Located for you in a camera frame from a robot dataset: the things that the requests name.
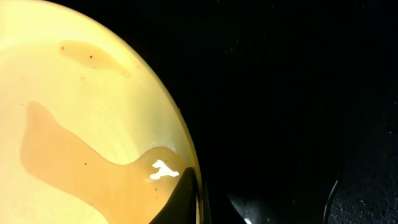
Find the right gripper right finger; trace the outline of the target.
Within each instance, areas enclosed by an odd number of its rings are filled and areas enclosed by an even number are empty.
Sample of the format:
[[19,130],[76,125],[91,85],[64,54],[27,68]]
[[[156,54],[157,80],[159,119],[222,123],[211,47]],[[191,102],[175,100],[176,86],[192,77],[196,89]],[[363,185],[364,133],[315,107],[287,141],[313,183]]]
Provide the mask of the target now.
[[247,224],[258,224],[258,207],[254,201],[241,199],[231,194],[228,194],[228,198]]

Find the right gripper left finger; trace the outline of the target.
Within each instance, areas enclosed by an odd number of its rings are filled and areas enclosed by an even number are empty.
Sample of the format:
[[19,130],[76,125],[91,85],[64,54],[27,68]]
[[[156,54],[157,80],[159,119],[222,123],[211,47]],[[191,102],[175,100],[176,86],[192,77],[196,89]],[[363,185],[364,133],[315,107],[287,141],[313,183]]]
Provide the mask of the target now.
[[163,209],[150,224],[196,224],[197,179],[192,167],[181,175]]

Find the yellow plate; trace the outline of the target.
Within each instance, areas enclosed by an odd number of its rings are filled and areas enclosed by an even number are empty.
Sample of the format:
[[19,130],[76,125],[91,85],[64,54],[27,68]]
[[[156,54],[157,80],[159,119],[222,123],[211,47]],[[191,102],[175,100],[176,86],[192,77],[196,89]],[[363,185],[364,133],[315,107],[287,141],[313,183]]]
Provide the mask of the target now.
[[187,167],[179,108],[148,64],[93,19],[1,2],[1,222],[150,223]]

